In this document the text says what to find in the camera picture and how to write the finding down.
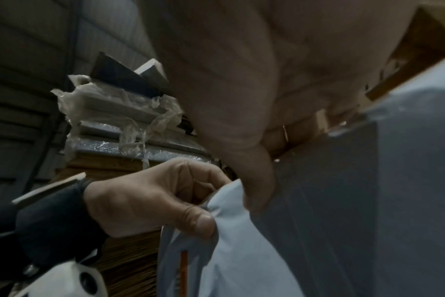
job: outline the hand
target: hand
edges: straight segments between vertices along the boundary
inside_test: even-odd
[[[112,237],[131,236],[173,225],[210,237],[214,218],[199,203],[231,180],[217,166],[175,158],[119,178],[92,182],[84,191],[90,216]]]
[[[202,144],[241,178],[260,210],[275,179],[270,156],[355,114],[415,0],[141,0],[159,60]],[[288,141],[285,137],[285,126]]]

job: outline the corrugated metal wall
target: corrugated metal wall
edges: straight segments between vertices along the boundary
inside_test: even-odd
[[[0,0],[0,203],[64,165],[49,91],[88,74],[99,51],[132,69],[155,56],[132,0]]]

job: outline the ring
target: ring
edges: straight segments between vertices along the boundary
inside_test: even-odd
[[[286,143],[289,143],[288,133],[286,132],[286,127],[283,125],[283,131],[285,132]]]

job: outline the black jacket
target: black jacket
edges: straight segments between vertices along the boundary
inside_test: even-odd
[[[82,196],[89,183],[77,182],[23,208],[0,206],[0,280],[35,278],[94,250],[100,255],[107,235],[87,212]]]

